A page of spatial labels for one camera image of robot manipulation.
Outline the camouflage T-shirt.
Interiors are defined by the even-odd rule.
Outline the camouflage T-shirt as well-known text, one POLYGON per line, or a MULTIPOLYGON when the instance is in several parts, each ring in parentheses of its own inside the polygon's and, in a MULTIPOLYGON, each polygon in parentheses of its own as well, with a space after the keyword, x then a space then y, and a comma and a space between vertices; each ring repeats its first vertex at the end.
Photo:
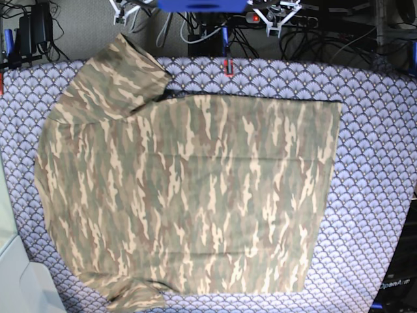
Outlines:
POLYGON ((342 105, 164 98, 169 74, 119 35, 51 109, 35 158, 46 230, 111 312, 163 292, 304 289, 342 105))

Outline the red black table clamp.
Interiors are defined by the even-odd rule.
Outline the red black table clamp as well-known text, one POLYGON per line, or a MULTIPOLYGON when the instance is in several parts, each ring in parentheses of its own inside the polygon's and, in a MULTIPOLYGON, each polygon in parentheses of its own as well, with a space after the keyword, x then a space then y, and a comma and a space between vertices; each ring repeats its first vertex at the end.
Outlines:
POLYGON ((223 67, 224 67, 224 70, 225 70, 225 75, 227 77, 233 77, 234 76, 234 64, 233 64, 232 59, 225 58, 223 67))

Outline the black box under table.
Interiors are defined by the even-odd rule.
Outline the black box under table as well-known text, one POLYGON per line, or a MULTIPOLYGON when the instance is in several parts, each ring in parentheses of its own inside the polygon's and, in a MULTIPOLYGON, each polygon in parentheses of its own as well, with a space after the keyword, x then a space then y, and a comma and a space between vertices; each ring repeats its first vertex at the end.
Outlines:
POLYGON ((195 43, 188 44, 188 57, 222 57, 223 43, 221 34, 216 33, 212 37, 195 43))

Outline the black power adapter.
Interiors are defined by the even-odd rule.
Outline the black power adapter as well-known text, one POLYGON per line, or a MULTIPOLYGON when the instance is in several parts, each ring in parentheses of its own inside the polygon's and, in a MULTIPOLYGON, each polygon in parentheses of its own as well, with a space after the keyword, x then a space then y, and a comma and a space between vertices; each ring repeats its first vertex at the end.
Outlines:
POLYGON ((40 2, 19 19, 20 53, 29 57, 36 52, 45 53, 52 41, 53 27, 50 4, 40 2))

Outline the patterned blue tablecloth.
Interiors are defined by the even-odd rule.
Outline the patterned blue tablecloth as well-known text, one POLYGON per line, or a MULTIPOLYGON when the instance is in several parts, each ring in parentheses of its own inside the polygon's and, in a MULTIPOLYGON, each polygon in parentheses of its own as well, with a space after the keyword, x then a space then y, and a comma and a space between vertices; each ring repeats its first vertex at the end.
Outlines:
MULTIPOLYGON (((388 269, 416 185, 416 80, 355 68, 264 59, 159 58, 169 89, 343 104, 334 176, 305 288, 296 294, 166 295, 166 312, 367 312, 388 269)), ((30 260, 44 264, 69 312, 106 302, 63 264, 34 186, 43 122, 81 69, 73 61, 9 70, 1 96, 8 198, 30 260)))

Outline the white plastic bin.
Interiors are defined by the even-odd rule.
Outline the white plastic bin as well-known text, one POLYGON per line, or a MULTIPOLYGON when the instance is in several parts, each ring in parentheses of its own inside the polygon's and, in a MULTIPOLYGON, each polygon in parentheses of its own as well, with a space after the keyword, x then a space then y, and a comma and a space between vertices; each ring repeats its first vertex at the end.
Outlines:
POLYGON ((1 170, 1 312, 65 311, 48 268, 29 260, 1 170))

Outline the black OpenArm case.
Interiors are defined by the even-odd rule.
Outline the black OpenArm case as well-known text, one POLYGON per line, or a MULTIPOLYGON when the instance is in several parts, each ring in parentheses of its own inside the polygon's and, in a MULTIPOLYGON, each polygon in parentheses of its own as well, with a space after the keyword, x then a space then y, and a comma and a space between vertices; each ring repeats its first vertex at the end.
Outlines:
POLYGON ((370 312, 416 312, 416 200, 370 312))

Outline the black power strip red switch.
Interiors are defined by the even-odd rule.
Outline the black power strip red switch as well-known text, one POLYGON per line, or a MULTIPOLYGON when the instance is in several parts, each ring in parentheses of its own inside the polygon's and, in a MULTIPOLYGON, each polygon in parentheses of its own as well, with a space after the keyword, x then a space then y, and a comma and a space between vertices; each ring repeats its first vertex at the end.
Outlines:
POLYGON ((247 23, 250 24, 265 24, 268 22, 271 27, 310 27, 316 29, 319 27, 319 20, 313 16, 302 16, 299 14, 285 14, 285 12, 248 12, 244 14, 247 23))

